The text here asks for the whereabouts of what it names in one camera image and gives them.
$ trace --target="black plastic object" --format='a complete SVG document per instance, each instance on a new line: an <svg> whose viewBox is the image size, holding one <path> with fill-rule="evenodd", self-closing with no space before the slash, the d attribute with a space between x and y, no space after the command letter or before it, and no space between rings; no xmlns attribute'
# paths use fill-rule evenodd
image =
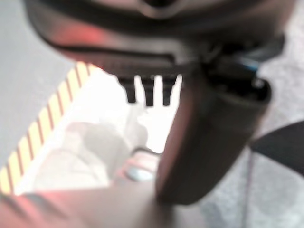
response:
<svg viewBox="0 0 304 228"><path fill-rule="evenodd" d="M304 122L271 132L251 144L262 154L304 176Z"/></svg>
<svg viewBox="0 0 304 228"><path fill-rule="evenodd" d="M124 87L129 103L136 103L134 78L118 78L119 83Z"/></svg>
<svg viewBox="0 0 304 228"><path fill-rule="evenodd" d="M113 50L136 50L136 43L111 39L117 35L132 35L150 41L166 38L195 42L200 39L219 43L263 42L282 34L292 12L294 0L180 0L184 2L178 15L165 21L155 21L139 13L138 2L124 4L109 0L25 0L28 14L39 34L50 43L65 47L92 47ZM67 28L82 32L66 33ZM94 35L90 38L84 32ZM145 47L147 53L154 46Z"/></svg>
<svg viewBox="0 0 304 228"><path fill-rule="evenodd" d="M259 88L242 83L234 86L237 83L199 76L185 82L158 169L160 201L198 201L235 162L271 98L266 81Z"/></svg>

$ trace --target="yellow and black striped tape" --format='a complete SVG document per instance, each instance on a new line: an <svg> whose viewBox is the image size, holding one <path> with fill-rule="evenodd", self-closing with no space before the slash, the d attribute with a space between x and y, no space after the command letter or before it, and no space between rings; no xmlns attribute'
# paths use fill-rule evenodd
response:
<svg viewBox="0 0 304 228"><path fill-rule="evenodd" d="M61 117L69 108L79 89L85 84L96 67L77 62L59 85L46 107L44 107L28 128L28 132L19 141L17 148L9 157L7 164L0 171L0 192L13 194L22 176L27 171L40 148L57 126Z"/></svg>

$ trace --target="gray carpet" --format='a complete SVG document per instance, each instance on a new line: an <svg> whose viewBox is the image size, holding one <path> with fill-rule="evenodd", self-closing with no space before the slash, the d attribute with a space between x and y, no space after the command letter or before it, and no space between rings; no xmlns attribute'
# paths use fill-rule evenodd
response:
<svg viewBox="0 0 304 228"><path fill-rule="evenodd" d="M0 167L73 64L37 37L20 0L0 1Z"/></svg>
<svg viewBox="0 0 304 228"><path fill-rule="evenodd" d="M304 120L304 1L298 1L287 29L284 54L266 62L259 75L272 84L272 105L261 136ZM201 202L208 228L304 227L304 180L249 149Z"/></svg>

